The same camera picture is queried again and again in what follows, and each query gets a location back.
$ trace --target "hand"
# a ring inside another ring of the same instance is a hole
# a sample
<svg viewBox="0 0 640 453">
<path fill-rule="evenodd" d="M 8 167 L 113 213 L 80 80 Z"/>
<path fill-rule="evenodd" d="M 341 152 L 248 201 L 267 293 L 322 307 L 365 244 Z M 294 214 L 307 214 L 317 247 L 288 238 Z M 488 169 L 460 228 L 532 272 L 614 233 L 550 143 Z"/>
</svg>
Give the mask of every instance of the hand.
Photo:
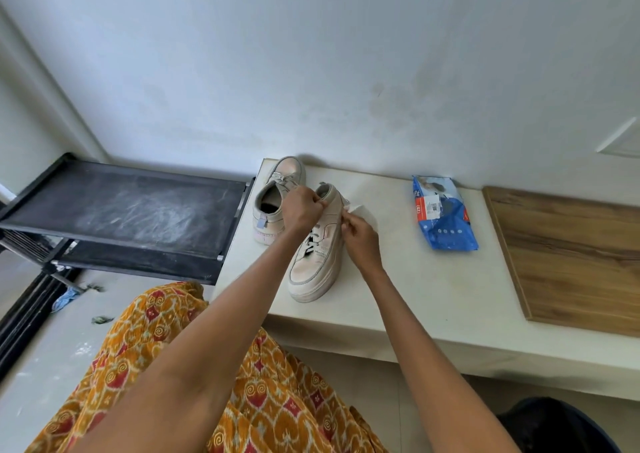
<svg viewBox="0 0 640 453">
<path fill-rule="evenodd" d="M 362 217 L 342 210 L 342 238 L 349 257 L 363 277 L 384 272 L 378 233 Z"/>
<path fill-rule="evenodd" d="M 304 239 L 320 220 L 326 205 L 308 186 L 297 186 L 282 201 L 285 231 L 295 233 L 300 240 Z"/>
</svg>

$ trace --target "wet wipes packet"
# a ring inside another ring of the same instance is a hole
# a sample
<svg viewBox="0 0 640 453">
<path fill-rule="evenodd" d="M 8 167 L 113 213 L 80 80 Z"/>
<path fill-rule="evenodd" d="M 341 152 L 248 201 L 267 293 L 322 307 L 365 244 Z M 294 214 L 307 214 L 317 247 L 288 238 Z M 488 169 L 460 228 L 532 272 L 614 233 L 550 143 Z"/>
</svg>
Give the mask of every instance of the wet wipes packet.
<svg viewBox="0 0 640 453">
<path fill-rule="evenodd" d="M 413 177 L 418 225 L 432 249 L 476 251 L 467 209 L 451 178 Z"/>
</svg>

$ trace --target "white sneaker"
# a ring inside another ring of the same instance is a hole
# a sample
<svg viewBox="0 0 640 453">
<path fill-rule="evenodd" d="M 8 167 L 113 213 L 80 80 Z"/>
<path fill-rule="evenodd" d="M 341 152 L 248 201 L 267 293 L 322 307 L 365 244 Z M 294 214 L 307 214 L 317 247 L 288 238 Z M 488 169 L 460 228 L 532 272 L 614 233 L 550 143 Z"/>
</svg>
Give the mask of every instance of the white sneaker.
<svg viewBox="0 0 640 453">
<path fill-rule="evenodd" d="M 328 205 L 298 248 L 289 269 L 289 293 L 300 303 L 309 303 L 325 294 L 342 266 L 342 196 L 329 183 L 322 183 L 316 193 Z"/>
<path fill-rule="evenodd" d="M 267 184 L 256 195 L 253 205 L 253 238 L 270 246 L 284 230 L 282 200 L 293 188 L 304 185 L 305 166 L 295 156 L 283 157 L 267 179 Z"/>
</svg>

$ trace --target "person's left arm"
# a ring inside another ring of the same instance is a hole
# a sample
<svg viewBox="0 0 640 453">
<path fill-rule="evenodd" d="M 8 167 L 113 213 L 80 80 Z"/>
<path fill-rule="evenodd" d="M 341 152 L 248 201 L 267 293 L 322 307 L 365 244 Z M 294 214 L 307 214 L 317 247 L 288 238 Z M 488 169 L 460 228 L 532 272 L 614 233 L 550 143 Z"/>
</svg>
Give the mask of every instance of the person's left arm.
<svg viewBox="0 0 640 453">
<path fill-rule="evenodd" d="M 282 203 L 284 232 L 167 346 L 74 451 L 201 452 L 291 258 L 323 210 L 313 190 L 292 190 Z"/>
</svg>

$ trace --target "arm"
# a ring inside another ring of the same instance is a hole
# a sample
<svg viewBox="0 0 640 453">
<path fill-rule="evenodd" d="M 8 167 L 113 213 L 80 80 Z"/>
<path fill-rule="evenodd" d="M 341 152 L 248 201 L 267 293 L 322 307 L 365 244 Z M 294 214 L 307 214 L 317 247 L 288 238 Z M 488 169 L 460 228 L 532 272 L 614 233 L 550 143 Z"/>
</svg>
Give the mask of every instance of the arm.
<svg viewBox="0 0 640 453">
<path fill-rule="evenodd" d="M 498 419 L 440 351 L 382 267 L 378 234 L 343 212 L 342 234 L 351 259 L 380 308 L 400 368 L 437 452 L 516 453 Z"/>
<path fill-rule="evenodd" d="M 78 453 L 202 451 L 289 262 L 322 215 L 318 200 L 305 186 L 287 195 L 282 203 L 286 230 L 167 346 L 78 442 Z"/>
</svg>

